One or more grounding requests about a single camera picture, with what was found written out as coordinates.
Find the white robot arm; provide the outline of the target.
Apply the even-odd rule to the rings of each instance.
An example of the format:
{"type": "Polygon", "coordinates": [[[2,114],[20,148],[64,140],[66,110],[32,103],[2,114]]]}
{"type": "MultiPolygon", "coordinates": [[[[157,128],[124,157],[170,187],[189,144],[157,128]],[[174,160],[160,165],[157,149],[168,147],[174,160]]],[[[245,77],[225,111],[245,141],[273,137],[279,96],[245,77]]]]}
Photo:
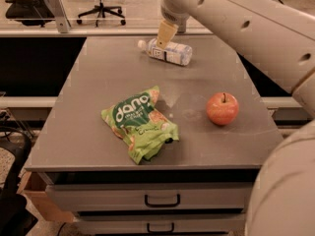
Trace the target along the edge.
{"type": "MultiPolygon", "coordinates": [[[[163,0],[174,23],[191,16],[315,111],[315,22],[272,0],[163,0]]],[[[315,236],[315,121],[282,141],[251,194],[245,236],[315,236]]]]}

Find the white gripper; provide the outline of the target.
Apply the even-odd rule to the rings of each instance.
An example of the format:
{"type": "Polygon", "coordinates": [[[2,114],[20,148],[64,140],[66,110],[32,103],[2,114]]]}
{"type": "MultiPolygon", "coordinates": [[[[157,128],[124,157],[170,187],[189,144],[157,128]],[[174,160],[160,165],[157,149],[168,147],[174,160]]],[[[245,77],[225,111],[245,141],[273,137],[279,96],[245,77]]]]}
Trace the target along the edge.
{"type": "Polygon", "coordinates": [[[165,20],[159,24],[157,47],[165,49],[177,33],[178,27],[185,27],[189,15],[169,0],[161,0],[160,10],[165,20]]]}

